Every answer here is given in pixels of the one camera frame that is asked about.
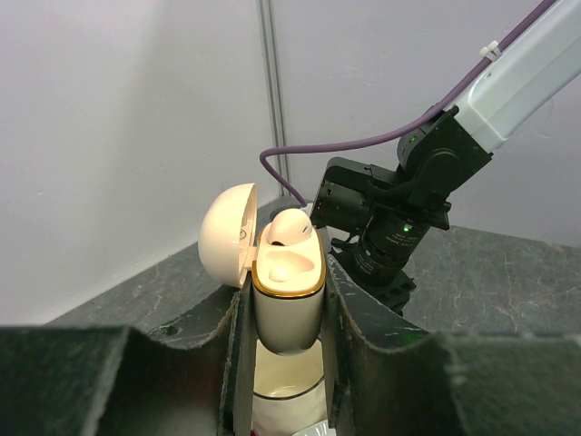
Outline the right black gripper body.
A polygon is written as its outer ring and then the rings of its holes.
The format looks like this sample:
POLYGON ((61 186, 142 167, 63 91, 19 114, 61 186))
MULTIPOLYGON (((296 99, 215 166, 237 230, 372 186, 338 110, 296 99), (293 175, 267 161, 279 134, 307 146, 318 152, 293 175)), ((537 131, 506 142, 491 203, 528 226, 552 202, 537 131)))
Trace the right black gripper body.
POLYGON ((334 157, 327 164, 312 206, 312 224, 361 235, 375 200, 394 186, 394 171, 334 157))

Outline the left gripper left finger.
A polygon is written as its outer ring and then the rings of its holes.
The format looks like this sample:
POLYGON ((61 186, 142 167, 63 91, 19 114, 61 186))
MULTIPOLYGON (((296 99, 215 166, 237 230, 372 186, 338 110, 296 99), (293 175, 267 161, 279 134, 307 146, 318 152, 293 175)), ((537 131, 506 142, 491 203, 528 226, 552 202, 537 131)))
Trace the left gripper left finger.
POLYGON ((251 286, 222 286, 149 333, 4 327, 4 435, 247 435, 251 286))

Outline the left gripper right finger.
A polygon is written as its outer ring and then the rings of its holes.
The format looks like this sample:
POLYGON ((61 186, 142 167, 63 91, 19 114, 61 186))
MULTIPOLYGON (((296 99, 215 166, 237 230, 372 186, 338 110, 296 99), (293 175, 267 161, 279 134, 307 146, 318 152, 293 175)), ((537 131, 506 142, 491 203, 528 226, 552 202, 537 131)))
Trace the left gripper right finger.
POLYGON ((324 369, 339 435, 577 435, 576 334, 426 332, 329 257, 324 369))

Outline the pink earbud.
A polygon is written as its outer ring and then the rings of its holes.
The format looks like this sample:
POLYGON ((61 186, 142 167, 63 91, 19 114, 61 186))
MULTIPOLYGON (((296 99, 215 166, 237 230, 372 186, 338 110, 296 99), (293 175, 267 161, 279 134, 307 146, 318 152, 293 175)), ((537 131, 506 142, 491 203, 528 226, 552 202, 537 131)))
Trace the pink earbud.
POLYGON ((267 241, 271 245, 291 246, 307 241, 312 231, 310 217, 301 209, 290 208, 271 221, 267 241))

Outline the pink earbud charging case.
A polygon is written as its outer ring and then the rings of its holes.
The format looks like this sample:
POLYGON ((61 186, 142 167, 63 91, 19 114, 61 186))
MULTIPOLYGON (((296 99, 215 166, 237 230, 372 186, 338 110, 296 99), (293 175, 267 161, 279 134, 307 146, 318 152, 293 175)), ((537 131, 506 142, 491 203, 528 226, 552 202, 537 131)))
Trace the pink earbud charging case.
POLYGON ((233 186, 212 203, 202 221, 198 250, 204 270, 236 289, 250 281, 255 326, 261 343, 279 355, 308 350, 320 334, 326 280, 323 243, 312 225, 310 238, 291 246, 271 245, 257 224, 254 184, 233 186))

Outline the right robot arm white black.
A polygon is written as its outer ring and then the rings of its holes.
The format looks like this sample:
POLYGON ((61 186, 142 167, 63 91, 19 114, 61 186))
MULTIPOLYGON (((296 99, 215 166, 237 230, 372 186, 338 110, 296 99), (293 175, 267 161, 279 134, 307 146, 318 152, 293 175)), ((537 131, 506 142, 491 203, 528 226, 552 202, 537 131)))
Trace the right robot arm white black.
POLYGON ((348 234, 332 254, 360 288, 393 312, 414 290, 404 266, 431 228, 447 230, 449 196, 541 105, 580 72, 580 4, 551 5, 459 97, 398 143, 399 164, 331 159, 311 220, 348 234))

